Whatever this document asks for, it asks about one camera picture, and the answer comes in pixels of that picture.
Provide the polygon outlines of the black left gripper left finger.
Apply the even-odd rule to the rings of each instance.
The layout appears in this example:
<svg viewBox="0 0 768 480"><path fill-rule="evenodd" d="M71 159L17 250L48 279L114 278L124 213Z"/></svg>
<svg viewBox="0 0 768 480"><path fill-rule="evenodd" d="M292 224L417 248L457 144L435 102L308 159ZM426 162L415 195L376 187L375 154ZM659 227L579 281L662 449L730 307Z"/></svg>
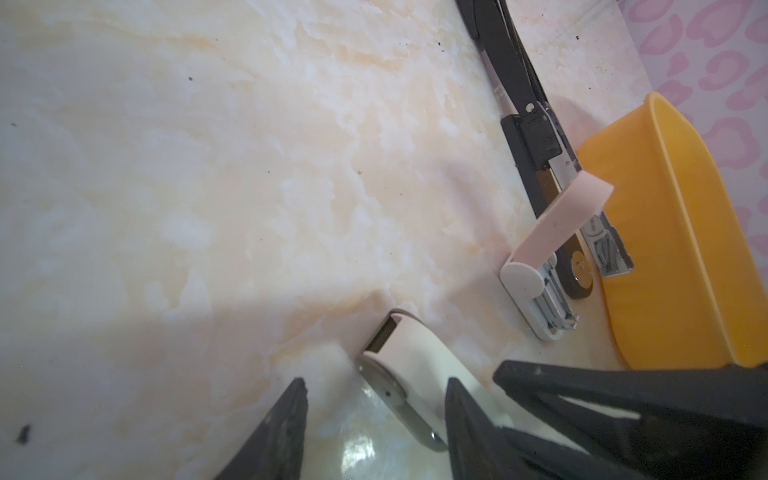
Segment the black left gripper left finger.
<svg viewBox="0 0 768 480"><path fill-rule="evenodd" d="M294 378L215 479L292 480L301 477L308 398Z"/></svg>

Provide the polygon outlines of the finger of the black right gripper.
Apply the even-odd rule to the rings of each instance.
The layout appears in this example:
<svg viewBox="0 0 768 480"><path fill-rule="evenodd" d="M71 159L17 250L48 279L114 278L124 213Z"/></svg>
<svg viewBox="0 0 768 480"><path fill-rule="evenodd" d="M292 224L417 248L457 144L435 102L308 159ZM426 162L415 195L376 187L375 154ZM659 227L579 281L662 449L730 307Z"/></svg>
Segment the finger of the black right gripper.
<svg viewBox="0 0 768 480"><path fill-rule="evenodd" d="M603 371L506 360L504 393L586 452L656 479L745 479L767 453L767 367Z"/></svg>

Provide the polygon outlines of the yellow plastic tray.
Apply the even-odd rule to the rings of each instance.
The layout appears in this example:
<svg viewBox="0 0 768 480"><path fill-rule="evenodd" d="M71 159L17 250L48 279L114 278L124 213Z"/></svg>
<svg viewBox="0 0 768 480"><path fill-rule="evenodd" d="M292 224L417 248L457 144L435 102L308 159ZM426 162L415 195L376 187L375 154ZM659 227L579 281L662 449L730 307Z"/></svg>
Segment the yellow plastic tray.
<svg viewBox="0 0 768 480"><path fill-rule="evenodd" d="M767 360L767 294L714 159L662 95L578 153L610 183L605 212L633 259L603 282L610 325L635 370Z"/></svg>

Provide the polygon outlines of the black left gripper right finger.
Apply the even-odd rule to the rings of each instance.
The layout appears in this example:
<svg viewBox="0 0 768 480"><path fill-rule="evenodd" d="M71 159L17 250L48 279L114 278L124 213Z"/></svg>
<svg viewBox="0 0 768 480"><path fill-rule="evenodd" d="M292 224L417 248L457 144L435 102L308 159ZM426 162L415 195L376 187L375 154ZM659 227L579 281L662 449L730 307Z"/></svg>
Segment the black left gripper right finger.
<svg viewBox="0 0 768 480"><path fill-rule="evenodd" d="M538 479L503 438L458 378L445 395L445 421L454 479Z"/></svg>

